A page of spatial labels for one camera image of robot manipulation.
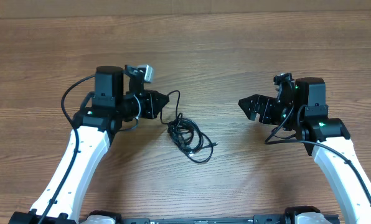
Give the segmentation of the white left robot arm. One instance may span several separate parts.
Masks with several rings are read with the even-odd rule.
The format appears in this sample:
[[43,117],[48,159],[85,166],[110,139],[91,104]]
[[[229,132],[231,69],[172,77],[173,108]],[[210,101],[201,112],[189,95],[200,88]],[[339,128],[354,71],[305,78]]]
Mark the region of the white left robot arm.
[[155,119],[169,102],[167,95],[147,90],[152,66],[100,66],[91,76],[95,89],[73,117],[67,149],[42,195],[27,213],[14,212],[13,223],[78,223],[83,199],[95,170],[122,124]]

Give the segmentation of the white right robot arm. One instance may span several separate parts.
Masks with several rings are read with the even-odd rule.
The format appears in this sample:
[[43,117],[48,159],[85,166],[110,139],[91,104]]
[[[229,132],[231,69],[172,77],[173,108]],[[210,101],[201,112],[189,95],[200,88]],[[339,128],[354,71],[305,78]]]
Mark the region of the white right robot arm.
[[346,223],[371,223],[371,182],[360,165],[345,124],[329,117],[322,78],[273,79],[276,97],[255,94],[239,100],[249,120],[273,125],[265,144],[300,143],[320,167]]

